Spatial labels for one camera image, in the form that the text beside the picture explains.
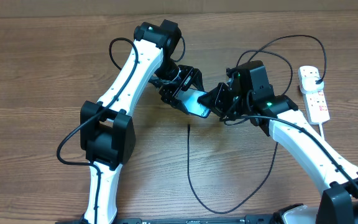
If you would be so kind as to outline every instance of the white power adapter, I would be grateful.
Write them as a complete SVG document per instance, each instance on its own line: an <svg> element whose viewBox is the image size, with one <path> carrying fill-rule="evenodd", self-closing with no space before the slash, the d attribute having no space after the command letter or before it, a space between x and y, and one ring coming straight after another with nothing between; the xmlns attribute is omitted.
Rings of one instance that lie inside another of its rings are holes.
<svg viewBox="0 0 358 224"><path fill-rule="evenodd" d="M313 66L302 66L298 70L300 90L305 102L306 114L310 124L318 124L321 137L324 139L323 123L329 120L327 101L324 95L324 82L320 79L318 69Z"/></svg>

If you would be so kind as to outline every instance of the wooden table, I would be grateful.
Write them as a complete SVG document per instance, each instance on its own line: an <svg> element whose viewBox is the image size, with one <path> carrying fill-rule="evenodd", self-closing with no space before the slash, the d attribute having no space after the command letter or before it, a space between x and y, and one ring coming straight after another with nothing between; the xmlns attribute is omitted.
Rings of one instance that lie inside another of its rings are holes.
<svg viewBox="0 0 358 224"><path fill-rule="evenodd" d="M225 68L240 54L290 34L319 38L328 57L326 98L331 120L324 125L328 143L358 165L358 11L96 16L0 19L0 223L53 223L85 212L89 168L56 159L59 142L79 123L85 100L96 101L119 71L108 45L132 38L143 21L179 23L187 48L181 64L199 68L207 91L225 82ZM118 64L129 45L114 46ZM322 69L323 54L311 39L281 40L269 50L282 54L295 70L288 96L305 111L296 70ZM173 58L181 53L181 44ZM276 94L290 72L279 58L260 55ZM271 176L242 207L228 215L205 210L191 193L186 176L186 125L191 123L190 169L201 199L228 210L265 177L274 141L250 123L226 127L215 115L187 116L160 101L148 86L133 117L136 148L124 166L117 193L119 217L240 217L272 213L293 203L318 205L312 181L279 146ZM70 161L85 161L76 135L63 149Z"/></svg>

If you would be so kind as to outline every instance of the wall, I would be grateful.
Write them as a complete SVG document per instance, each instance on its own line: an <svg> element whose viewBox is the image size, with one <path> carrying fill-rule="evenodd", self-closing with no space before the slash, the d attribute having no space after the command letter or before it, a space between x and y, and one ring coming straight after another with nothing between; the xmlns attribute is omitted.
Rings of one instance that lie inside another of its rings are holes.
<svg viewBox="0 0 358 224"><path fill-rule="evenodd" d="M0 0L0 17L358 10L358 0Z"/></svg>

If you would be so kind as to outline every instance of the white cord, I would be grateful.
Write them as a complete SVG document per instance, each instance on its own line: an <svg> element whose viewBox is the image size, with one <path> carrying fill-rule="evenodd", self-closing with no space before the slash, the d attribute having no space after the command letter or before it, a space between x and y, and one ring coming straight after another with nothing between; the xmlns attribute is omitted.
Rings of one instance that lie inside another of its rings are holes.
<svg viewBox="0 0 358 224"><path fill-rule="evenodd" d="M323 124L322 124L322 123L318 123L318 128L320 129L320 135L321 135L321 137L324 139Z"/></svg>

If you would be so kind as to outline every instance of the white power strip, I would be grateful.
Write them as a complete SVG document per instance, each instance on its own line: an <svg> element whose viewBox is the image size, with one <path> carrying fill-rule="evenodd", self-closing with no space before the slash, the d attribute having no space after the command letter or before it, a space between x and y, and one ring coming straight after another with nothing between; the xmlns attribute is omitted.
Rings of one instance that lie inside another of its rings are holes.
<svg viewBox="0 0 358 224"><path fill-rule="evenodd" d="M310 124L318 124L320 126L321 136L324 138L322 124L329 120L329 112L327 101L324 95L324 82L320 85L313 86L314 80L319 80L320 75L318 69L313 66L302 66L298 70L300 88L305 102L306 114Z"/></svg>

